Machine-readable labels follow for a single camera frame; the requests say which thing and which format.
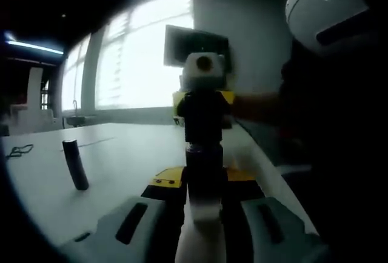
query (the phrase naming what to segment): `white wall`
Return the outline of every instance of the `white wall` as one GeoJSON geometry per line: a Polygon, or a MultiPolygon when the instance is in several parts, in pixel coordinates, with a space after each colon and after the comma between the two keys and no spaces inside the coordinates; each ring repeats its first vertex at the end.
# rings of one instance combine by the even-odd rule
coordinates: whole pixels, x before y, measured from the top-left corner
{"type": "Polygon", "coordinates": [[[194,0],[195,28],[228,37],[237,93],[277,91],[292,37],[286,0],[194,0]]]}

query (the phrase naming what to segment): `sink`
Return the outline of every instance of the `sink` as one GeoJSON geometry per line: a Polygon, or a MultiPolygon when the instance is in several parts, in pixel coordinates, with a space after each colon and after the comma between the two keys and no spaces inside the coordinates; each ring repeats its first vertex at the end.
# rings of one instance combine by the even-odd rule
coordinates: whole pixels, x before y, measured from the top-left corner
{"type": "Polygon", "coordinates": [[[72,125],[74,128],[80,127],[85,124],[86,117],[85,116],[68,116],[66,118],[66,122],[69,125],[72,125]]]}

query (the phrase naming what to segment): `desk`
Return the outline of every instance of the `desk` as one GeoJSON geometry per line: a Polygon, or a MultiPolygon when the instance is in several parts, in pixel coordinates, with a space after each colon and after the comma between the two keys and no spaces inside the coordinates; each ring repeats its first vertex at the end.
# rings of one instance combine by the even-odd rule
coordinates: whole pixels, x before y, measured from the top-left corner
{"type": "MultiPolygon", "coordinates": [[[[3,138],[4,152],[34,144],[7,163],[10,179],[28,214],[55,246],[88,230],[128,197],[140,195],[161,170],[185,165],[184,129],[174,125],[101,124],[3,138]],[[64,139],[77,139],[89,179],[77,191],[62,150],[64,139]]],[[[267,196],[274,196],[316,233],[301,204],[247,132],[238,125],[223,131],[224,164],[252,172],[267,196]]]]}

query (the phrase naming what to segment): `faucet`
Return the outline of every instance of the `faucet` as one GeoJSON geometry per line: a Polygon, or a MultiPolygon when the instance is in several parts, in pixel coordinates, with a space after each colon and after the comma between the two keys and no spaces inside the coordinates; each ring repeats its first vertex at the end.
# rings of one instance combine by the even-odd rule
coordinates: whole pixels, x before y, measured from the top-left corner
{"type": "Polygon", "coordinates": [[[75,116],[77,116],[77,109],[78,109],[78,106],[77,106],[77,101],[74,99],[73,100],[73,105],[75,104],[74,106],[74,109],[75,109],[75,116]]]}

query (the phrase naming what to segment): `black cylinder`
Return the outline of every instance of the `black cylinder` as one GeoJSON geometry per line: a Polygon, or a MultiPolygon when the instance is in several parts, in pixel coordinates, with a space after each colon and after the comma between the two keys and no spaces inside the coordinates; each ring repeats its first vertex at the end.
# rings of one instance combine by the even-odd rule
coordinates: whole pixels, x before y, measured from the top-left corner
{"type": "Polygon", "coordinates": [[[89,188],[89,182],[84,167],[82,166],[81,157],[79,156],[77,140],[65,140],[62,141],[62,145],[75,188],[78,190],[87,190],[89,188]]]}

